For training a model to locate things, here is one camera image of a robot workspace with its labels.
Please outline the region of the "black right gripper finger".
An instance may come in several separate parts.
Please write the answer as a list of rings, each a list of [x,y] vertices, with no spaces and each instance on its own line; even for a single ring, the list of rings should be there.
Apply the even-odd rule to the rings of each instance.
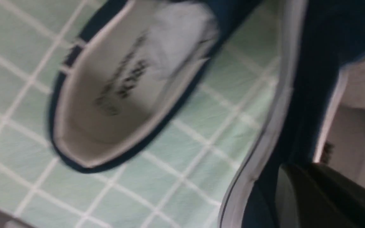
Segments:
[[[275,205],[280,228],[365,228],[365,188],[326,165],[281,165]]]

